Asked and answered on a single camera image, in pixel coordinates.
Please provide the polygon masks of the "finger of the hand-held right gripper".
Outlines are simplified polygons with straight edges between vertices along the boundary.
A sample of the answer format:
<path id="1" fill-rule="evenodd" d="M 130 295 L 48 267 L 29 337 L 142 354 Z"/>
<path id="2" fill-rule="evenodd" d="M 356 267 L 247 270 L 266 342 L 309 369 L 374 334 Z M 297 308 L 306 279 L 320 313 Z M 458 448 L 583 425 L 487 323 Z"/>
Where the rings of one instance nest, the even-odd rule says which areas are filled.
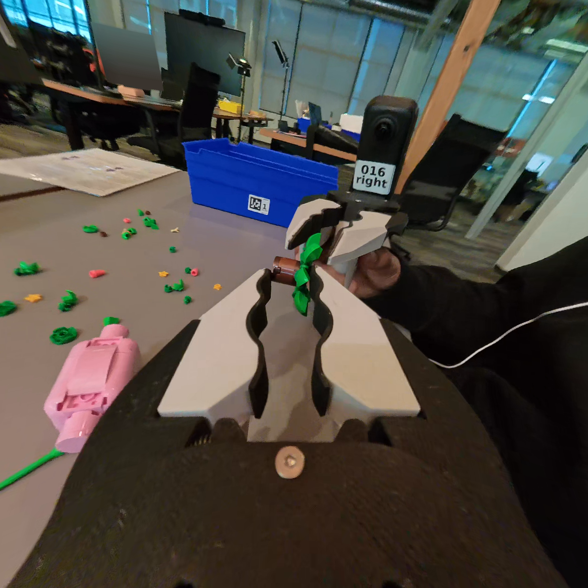
<path id="1" fill-rule="evenodd" d="M 286 231 L 285 249 L 292 250 L 325 228 L 342 220 L 344 209 L 338 202 L 303 202 L 298 206 Z"/>
<path id="2" fill-rule="evenodd" d="M 385 241 L 391 219 L 391 215 L 384 213 L 360 213 L 345 227 L 336 228 L 327 264 L 338 266 L 379 249 Z"/>

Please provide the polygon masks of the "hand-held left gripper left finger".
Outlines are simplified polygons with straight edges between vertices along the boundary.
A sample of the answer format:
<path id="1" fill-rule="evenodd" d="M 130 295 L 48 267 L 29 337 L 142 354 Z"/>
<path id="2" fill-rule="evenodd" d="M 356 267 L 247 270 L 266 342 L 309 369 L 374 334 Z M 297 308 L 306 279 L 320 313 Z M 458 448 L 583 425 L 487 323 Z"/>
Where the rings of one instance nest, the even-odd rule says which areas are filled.
<path id="1" fill-rule="evenodd" d="M 268 325 L 271 272 L 260 269 L 198 322 L 158 406 L 160 417 L 233 419 L 249 438 L 260 419 L 269 378 L 260 335 Z"/>

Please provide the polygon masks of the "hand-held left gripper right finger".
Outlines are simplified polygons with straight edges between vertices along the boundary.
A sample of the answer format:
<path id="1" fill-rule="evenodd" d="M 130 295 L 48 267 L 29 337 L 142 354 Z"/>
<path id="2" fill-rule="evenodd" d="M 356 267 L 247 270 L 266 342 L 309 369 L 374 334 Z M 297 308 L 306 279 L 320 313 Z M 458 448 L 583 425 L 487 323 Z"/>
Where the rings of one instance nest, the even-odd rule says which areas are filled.
<path id="1" fill-rule="evenodd" d="M 420 404 L 378 314 L 320 267 L 311 270 L 311 298 L 320 334 L 311 378 L 318 414 L 338 426 L 416 417 Z"/>

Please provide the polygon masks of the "brown toy flower pot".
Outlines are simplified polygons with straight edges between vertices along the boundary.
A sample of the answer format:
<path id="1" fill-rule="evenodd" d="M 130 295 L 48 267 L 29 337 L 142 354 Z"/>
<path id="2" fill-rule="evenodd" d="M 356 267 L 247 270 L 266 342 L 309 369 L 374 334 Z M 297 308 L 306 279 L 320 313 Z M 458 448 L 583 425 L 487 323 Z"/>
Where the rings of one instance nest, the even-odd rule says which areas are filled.
<path id="1" fill-rule="evenodd" d="M 296 286 L 295 274 L 300 269 L 300 261 L 297 259 L 276 256 L 273 260 L 271 280 L 291 287 Z"/>

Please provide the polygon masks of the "green toy leafy plant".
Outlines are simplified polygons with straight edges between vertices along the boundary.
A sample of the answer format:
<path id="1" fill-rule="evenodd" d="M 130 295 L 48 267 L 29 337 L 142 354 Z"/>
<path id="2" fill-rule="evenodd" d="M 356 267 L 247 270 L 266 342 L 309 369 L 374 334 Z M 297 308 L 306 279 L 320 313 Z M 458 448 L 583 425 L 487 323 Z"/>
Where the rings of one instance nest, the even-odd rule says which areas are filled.
<path id="1" fill-rule="evenodd" d="M 317 261 L 322 254 L 320 241 L 320 232 L 314 233 L 308 238 L 300 254 L 300 266 L 294 274 L 295 286 L 292 298 L 295 309 L 302 316 L 307 316 L 308 305 L 311 300 L 309 290 L 310 269 L 313 262 Z"/>

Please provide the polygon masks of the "person's right forearm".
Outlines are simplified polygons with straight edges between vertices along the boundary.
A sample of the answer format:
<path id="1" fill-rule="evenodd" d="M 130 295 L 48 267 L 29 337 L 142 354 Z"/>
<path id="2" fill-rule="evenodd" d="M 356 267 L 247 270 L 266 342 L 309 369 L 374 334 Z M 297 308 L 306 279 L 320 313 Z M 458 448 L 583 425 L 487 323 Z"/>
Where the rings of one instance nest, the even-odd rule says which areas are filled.
<path id="1" fill-rule="evenodd" d="M 381 318 L 416 335 L 429 357 L 449 365 L 476 347 L 478 286 L 444 268 L 401 262 L 401 275 L 393 287 L 362 300 Z"/>

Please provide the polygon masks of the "person's right hand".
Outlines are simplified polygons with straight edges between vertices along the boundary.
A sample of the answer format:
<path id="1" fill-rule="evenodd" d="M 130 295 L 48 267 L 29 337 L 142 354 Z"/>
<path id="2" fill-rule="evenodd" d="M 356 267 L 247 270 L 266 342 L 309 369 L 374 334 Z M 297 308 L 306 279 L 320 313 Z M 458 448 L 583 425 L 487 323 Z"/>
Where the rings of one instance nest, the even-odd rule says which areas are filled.
<path id="1" fill-rule="evenodd" d="M 372 298 L 390 289 L 401 275 L 401 262 L 388 248 L 381 247 L 357 259 L 349 291 L 361 299 Z"/>

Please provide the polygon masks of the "blue plastic bin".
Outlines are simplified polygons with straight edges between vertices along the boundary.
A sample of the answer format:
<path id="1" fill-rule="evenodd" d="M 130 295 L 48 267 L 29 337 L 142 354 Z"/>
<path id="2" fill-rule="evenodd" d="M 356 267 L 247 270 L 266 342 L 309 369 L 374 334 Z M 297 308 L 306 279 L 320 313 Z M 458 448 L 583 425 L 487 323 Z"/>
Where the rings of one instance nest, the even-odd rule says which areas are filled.
<path id="1" fill-rule="evenodd" d="M 192 202 L 288 227 L 300 201 L 338 188 L 332 165 L 227 138 L 182 144 Z"/>

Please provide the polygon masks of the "wooden desk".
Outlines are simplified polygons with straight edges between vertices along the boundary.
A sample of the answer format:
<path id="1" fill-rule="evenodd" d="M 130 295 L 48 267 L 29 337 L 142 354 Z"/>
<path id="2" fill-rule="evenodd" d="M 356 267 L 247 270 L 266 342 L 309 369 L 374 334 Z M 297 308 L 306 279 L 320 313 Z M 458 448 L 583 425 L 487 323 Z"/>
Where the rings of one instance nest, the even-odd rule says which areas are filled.
<path id="1" fill-rule="evenodd" d="M 239 129 L 246 128 L 248 131 L 247 142 L 254 143 L 254 132 L 256 129 L 267 128 L 269 122 L 274 122 L 273 118 L 269 118 L 264 114 L 255 116 L 252 113 L 236 114 L 229 111 L 224 111 L 215 108 L 213 112 L 215 124 L 213 127 L 215 138 L 229 138 L 231 136 L 230 122 L 238 121 Z"/>
<path id="2" fill-rule="evenodd" d="M 84 149 L 84 140 L 78 121 L 73 116 L 72 105 L 83 101 L 91 101 L 97 104 L 107 104 L 117 107 L 135 107 L 147 111 L 179 112 L 182 100 L 167 100 L 161 97 L 133 97 L 126 95 L 114 95 L 112 92 L 94 90 L 92 88 L 80 88 L 63 84 L 50 79 L 41 78 L 42 91 L 55 94 L 57 103 L 63 112 L 63 126 L 70 144 L 71 151 Z"/>
<path id="3" fill-rule="evenodd" d="M 261 128 L 258 131 L 258 134 L 270 139 L 271 141 L 277 141 L 281 143 L 289 143 L 291 145 L 296 145 L 300 148 L 306 147 L 306 138 L 298 135 L 283 133 L 281 131 L 269 128 Z M 330 148 L 325 145 L 321 144 L 314 144 L 312 146 L 313 151 L 324 153 L 326 155 L 343 159 L 348 162 L 356 162 L 357 156 L 353 153 L 348 153 L 344 151 L 340 151 L 337 149 Z"/>

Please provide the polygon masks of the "pink toy watering can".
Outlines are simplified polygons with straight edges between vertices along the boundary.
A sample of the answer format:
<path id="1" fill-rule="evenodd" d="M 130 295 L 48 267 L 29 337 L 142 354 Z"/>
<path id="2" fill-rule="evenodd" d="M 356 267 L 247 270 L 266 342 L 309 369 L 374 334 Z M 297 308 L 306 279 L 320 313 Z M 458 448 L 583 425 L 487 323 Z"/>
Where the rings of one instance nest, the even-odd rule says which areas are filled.
<path id="1" fill-rule="evenodd" d="M 98 337 L 68 354 L 43 409 L 58 432 L 55 449 L 79 453 L 100 418 L 136 374 L 138 344 L 122 324 L 105 325 Z"/>

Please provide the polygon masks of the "black light stand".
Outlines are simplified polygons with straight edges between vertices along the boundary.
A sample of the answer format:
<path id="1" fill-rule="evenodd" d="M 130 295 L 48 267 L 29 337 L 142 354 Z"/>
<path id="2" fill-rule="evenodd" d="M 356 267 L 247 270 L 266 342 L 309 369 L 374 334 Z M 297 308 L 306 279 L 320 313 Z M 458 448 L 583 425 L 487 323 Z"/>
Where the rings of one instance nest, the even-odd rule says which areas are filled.
<path id="1" fill-rule="evenodd" d="M 231 53 L 228 54 L 226 62 L 231 70 L 236 70 L 240 77 L 240 112 L 239 112 L 239 127 L 235 144 L 241 142 L 241 134 L 243 128 L 243 117 L 245 114 L 245 91 L 246 79 L 251 76 L 252 65 L 244 58 L 235 58 Z"/>
<path id="2" fill-rule="evenodd" d="M 283 47 L 279 40 L 273 40 L 272 45 L 275 48 L 278 60 L 281 64 L 283 69 L 283 86 L 282 86 L 282 99 L 281 99 L 281 109 L 280 109 L 280 118 L 279 120 L 283 120 L 283 116 L 285 113 L 285 106 L 286 106 L 286 90 L 288 85 L 288 78 L 289 78 L 289 70 L 290 70 L 290 62 L 289 58 L 283 50 Z"/>

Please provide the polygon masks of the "black monitor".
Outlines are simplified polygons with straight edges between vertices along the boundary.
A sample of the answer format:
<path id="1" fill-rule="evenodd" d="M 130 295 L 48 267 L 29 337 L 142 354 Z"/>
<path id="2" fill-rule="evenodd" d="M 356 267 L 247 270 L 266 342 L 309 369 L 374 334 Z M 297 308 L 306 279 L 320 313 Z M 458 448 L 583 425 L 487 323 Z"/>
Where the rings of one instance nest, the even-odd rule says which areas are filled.
<path id="1" fill-rule="evenodd" d="M 220 76 L 219 92 L 240 96 L 241 79 L 227 59 L 245 56 L 246 33 L 237 29 L 203 24 L 179 14 L 165 12 L 167 72 L 170 80 L 185 88 L 190 65 Z"/>

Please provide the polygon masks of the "green toy stem rod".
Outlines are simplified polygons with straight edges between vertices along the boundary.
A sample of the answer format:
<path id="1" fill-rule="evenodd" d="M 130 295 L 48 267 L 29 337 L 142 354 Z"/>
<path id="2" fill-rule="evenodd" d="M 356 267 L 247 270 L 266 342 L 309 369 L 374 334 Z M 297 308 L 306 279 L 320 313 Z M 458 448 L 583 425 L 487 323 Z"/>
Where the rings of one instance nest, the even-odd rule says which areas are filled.
<path id="1" fill-rule="evenodd" d="M 31 464 L 21 468 L 20 470 L 18 470 L 14 474 L 11 474 L 7 478 L 5 478 L 3 481 L 1 481 L 1 491 L 10 487 L 11 485 L 15 484 L 16 482 L 22 480 L 26 476 L 32 474 L 34 471 L 38 470 L 42 466 L 50 463 L 51 461 L 53 461 L 55 459 L 60 458 L 63 455 L 65 455 L 64 452 L 61 452 L 61 451 L 57 450 L 56 448 L 53 448 L 47 454 L 43 455 L 42 457 L 35 460 Z"/>

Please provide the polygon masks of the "white paper mat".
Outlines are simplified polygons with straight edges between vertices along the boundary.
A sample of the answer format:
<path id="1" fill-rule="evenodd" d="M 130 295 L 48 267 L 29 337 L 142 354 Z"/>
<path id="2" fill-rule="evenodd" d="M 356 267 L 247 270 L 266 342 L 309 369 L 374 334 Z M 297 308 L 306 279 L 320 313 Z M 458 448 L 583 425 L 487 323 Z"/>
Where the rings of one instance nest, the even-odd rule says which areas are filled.
<path id="1" fill-rule="evenodd" d="M 3 175 L 98 197 L 143 185 L 178 171 L 171 166 L 98 148 L 1 160 Z"/>

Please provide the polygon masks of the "wooden post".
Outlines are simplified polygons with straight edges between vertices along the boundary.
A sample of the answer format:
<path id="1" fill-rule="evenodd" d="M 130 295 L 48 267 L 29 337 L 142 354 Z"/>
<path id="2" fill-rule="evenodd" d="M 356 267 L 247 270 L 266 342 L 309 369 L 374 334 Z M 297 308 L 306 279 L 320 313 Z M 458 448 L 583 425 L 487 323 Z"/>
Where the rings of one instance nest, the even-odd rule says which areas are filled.
<path id="1" fill-rule="evenodd" d="M 444 126 L 445 117 L 466 77 L 500 1 L 470 1 L 437 83 L 409 144 L 395 194 L 400 194 L 416 165 Z"/>

